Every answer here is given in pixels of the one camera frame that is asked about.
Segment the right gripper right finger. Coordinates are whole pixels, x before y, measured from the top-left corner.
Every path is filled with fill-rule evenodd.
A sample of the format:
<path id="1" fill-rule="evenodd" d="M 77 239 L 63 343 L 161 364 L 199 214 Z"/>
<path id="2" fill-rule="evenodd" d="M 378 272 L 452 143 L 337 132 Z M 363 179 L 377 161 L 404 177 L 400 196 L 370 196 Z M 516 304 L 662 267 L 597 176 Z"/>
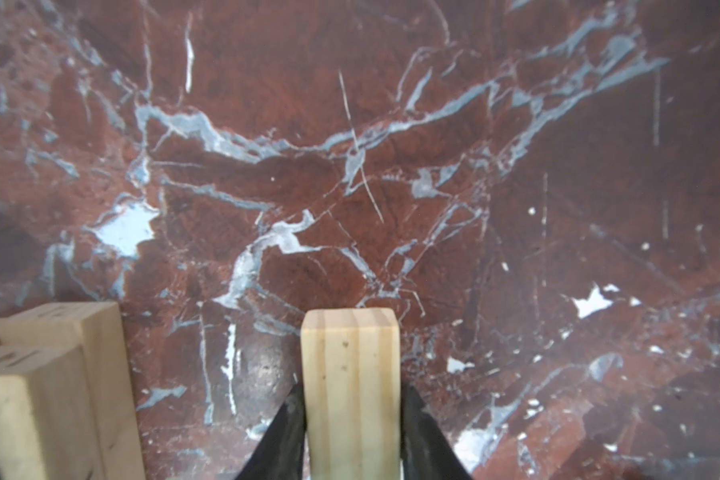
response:
<path id="1" fill-rule="evenodd" d="M 401 462 L 405 480 L 472 480 L 413 385 L 401 384 Z"/>

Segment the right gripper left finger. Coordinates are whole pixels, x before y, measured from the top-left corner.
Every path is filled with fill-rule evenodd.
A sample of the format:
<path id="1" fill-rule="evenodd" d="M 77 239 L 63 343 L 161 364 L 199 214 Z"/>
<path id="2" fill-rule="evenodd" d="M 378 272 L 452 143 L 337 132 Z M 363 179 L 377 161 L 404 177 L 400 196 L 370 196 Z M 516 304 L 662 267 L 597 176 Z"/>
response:
<path id="1" fill-rule="evenodd" d="M 302 480 L 306 435 L 304 386 L 290 390 L 236 480 Z"/>

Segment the grooved wood block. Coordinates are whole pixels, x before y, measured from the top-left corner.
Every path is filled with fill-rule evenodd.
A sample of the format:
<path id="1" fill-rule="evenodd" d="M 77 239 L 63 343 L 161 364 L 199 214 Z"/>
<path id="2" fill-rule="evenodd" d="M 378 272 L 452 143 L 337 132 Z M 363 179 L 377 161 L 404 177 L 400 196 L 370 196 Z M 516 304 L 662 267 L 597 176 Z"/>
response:
<path id="1" fill-rule="evenodd" d="M 300 342 L 311 477 L 400 478 L 395 313 L 389 308 L 311 310 Z"/>

